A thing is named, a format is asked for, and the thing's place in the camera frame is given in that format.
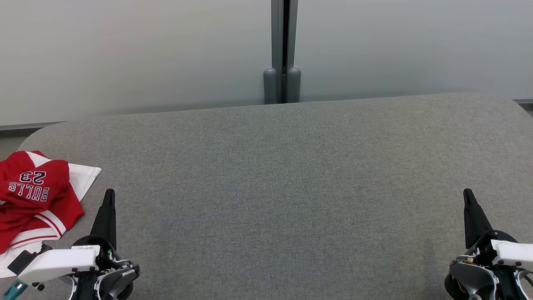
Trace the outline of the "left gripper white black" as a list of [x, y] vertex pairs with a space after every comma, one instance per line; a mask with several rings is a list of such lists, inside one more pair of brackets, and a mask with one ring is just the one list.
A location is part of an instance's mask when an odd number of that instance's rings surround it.
[[125, 260], [118, 258], [115, 191], [107, 189], [95, 217], [91, 235], [80, 238], [68, 249], [44, 251], [20, 271], [17, 278], [23, 283], [46, 282], [65, 275], [84, 272], [116, 271], [125, 268]]

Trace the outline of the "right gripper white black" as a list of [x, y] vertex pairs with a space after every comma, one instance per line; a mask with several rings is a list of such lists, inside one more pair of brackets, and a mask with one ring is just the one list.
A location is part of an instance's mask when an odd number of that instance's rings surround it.
[[487, 267], [506, 266], [533, 270], [533, 245], [518, 243], [510, 234], [493, 230], [473, 191], [464, 189], [465, 247], [475, 244], [475, 261]]

